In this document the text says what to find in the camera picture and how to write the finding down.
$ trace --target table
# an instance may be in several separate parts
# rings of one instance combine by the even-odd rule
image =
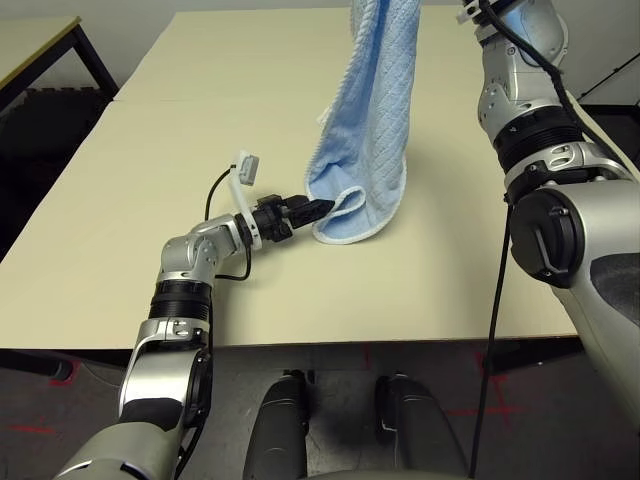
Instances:
[[[0,110],[71,48],[108,98],[118,86],[80,26],[80,17],[0,20]]]
[[[258,252],[248,281],[217,282],[216,345],[486,337],[503,173],[476,123],[480,48],[471,27],[456,27],[456,10],[423,14],[396,217],[358,244],[323,245],[302,229]],[[240,148],[262,159],[251,199],[301,193],[315,118],[349,58],[348,18],[346,9],[178,14],[180,28],[107,107],[0,264],[0,316],[14,319],[0,347],[130,348],[162,245],[201,220],[210,184]],[[232,31],[239,45],[221,43]],[[223,189],[213,212],[228,211]],[[237,263],[225,270],[240,272]],[[510,259],[498,336],[571,335],[548,287]]]

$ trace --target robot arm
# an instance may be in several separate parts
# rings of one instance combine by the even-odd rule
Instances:
[[[333,207],[301,195],[270,195],[249,209],[239,185],[253,184],[257,158],[240,160],[230,177],[241,213],[207,220],[164,245],[149,318],[140,326],[120,390],[118,423],[85,443],[56,478],[169,480],[184,467],[211,403],[211,299],[220,265],[257,250],[263,240],[291,237],[291,228],[319,220]],[[185,450],[189,429],[195,431]]]
[[[489,3],[555,66],[566,26],[550,0],[467,0],[458,17],[478,25],[478,120],[505,172],[511,253],[551,286],[640,429],[640,186],[609,148],[584,140],[547,72],[494,27]]]

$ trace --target white wall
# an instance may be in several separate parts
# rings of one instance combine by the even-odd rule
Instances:
[[[79,15],[107,68],[122,84],[176,11],[335,7],[349,3],[350,0],[0,0],[0,18]],[[460,5],[461,1],[427,3]],[[574,95],[584,92],[640,50],[638,0],[554,0],[554,4],[569,26],[569,53],[562,69]],[[451,28],[456,28],[453,19]],[[36,83],[38,87],[85,85],[92,85],[92,80],[73,52]],[[640,60],[594,91],[585,103],[633,104],[638,99]]]

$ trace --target red tape marking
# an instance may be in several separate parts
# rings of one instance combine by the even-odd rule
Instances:
[[[362,353],[364,354],[364,366],[367,370],[371,370],[371,344],[364,343],[362,345]]]
[[[487,407],[484,409],[484,413],[487,415],[505,415],[509,413],[522,413],[525,412],[524,407]],[[470,417],[478,413],[477,408],[456,408],[453,410],[445,410],[447,415],[454,417]]]
[[[9,430],[13,430],[14,432],[39,433],[41,435],[51,435],[56,433],[53,428],[32,427],[30,425],[9,425]]]
[[[67,377],[66,380],[49,380],[49,385],[52,387],[68,387],[73,383],[76,379],[76,375],[78,374],[78,370],[80,369],[79,361],[72,361],[73,370],[71,370],[71,375]]]
[[[484,367],[482,365],[482,362],[484,360],[484,355],[480,352],[475,352],[475,358],[476,358],[476,364],[478,365],[478,368],[480,369],[480,373],[483,374],[484,373]],[[507,406],[505,400],[504,400],[504,394],[502,393],[502,388],[500,387],[500,384],[502,382],[506,382],[507,381],[507,375],[491,375],[490,377],[491,380],[491,384],[493,385],[493,390],[496,392],[496,397],[498,398],[498,405],[500,405],[498,407],[498,410],[495,413],[500,413],[502,415],[502,419],[504,420],[504,424],[507,426],[507,428],[511,428],[511,418],[509,418],[509,413],[513,413],[511,412],[511,408],[520,408],[520,407],[509,407]]]

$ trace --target blue towel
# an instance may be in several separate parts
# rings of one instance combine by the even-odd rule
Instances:
[[[321,242],[363,240],[398,209],[419,17],[420,0],[352,5],[353,54],[305,176],[310,197],[336,201],[313,226]]]

